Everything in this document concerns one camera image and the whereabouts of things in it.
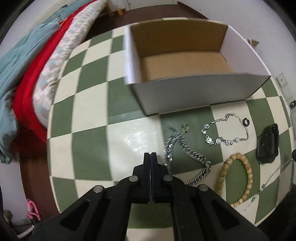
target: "brown cardboard bottom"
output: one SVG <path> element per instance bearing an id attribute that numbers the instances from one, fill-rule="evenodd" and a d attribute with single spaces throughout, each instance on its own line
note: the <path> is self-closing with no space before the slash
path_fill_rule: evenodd
<path id="1" fill-rule="evenodd" d="M 218 51 L 176 52 L 141 58 L 142 81 L 196 74 L 233 73 Z"/>

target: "teal fabric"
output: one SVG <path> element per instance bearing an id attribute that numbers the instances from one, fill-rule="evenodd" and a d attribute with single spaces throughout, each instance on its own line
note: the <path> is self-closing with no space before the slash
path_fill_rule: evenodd
<path id="1" fill-rule="evenodd" d="M 17 135 L 12 99 L 29 65 L 59 29 L 59 23 L 39 24 L 0 60 L 0 162 L 10 163 L 10 144 Z"/>
<path id="2" fill-rule="evenodd" d="M 78 8 L 90 1 L 91 0 L 76 0 L 71 5 L 64 5 L 43 23 L 60 23 L 61 21 L 64 21 L 71 13 L 75 12 Z"/>

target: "wooden bead bracelet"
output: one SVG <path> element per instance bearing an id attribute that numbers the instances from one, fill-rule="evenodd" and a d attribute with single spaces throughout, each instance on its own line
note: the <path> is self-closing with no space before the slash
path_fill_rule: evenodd
<path id="1" fill-rule="evenodd" d="M 230 165 L 235 160 L 240 160 L 242 162 L 242 164 L 244 165 L 244 168 L 245 168 L 246 174 L 247 174 L 247 185 L 246 185 L 246 190 L 244 191 L 242 196 L 237 201 L 230 204 L 232 207 L 237 207 L 238 205 L 242 204 L 247 199 L 247 196 L 250 194 L 250 190 L 252 188 L 252 183 L 253 183 L 253 174 L 252 174 L 251 165 L 250 165 L 248 159 L 246 158 L 246 156 L 238 152 L 238 153 L 230 155 L 230 157 L 224 162 L 222 169 L 219 173 L 218 179 L 217 179 L 215 193 L 217 193 L 219 196 L 222 196 L 222 188 L 223 188 L 225 176 L 227 174 L 227 171 L 228 171 Z"/>

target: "black ring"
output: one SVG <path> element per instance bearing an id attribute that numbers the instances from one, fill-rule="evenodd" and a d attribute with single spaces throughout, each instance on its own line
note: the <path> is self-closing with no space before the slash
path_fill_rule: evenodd
<path id="1" fill-rule="evenodd" d="M 250 121 L 249 121 L 247 118 L 243 118 L 243 120 L 242 120 L 242 124 L 243 124 L 245 127 L 247 127 L 247 126 L 249 126 Z"/>

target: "checkered tablecloth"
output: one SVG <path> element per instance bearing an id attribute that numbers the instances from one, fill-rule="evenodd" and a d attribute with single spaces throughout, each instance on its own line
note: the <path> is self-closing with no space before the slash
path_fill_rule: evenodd
<path id="1" fill-rule="evenodd" d="M 253 186 L 248 200 L 238 206 L 241 212 L 277 167 L 291 158 L 292 128 L 285 102 L 271 78 L 246 101 L 219 104 L 146 117 L 128 86 L 124 84 L 124 27 L 101 34 L 73 50 L 64 63 L 50 110 L 48 128 L 48 165 L 50 180 L 59 211 L 83 196 L 95 185 L 110 187 L 132 174 L 143 162 L 144 152 L 156 152 L 163 159 L 164 145 L 172 134 L 171 125 L 188 124 L 188 145 L 212 161 L 210 174 L 201 182 L 214 189 L 223 161 L 230 154 L 244 153 L 253 170 Z M 250 120 L 250 138 L 226 146 L 209 146 L 201 130 L 214 119 L 234 112 Z M 267 125 L 279 126 L 279 155 L 271 164 L 260 165 L 255 158 L 256 139 Z M 209 135 L 233 139 L 245 137 L 239 121 L 230 117 L 208 130 Z M 188 181 L 203 166 L 187 157 L 176 144 L 172 173 Z M 243 214 L 258 225 L 270 215 L 292 184 L 294 164 L 279 170 L 266 190 Z M 236 201 L 246 186 L 246 174 L 239 161 L 228 171 L 222 197 Z M 168 204 L 133 204 L 127 238 L 138 240 L 173 240 Z"/>

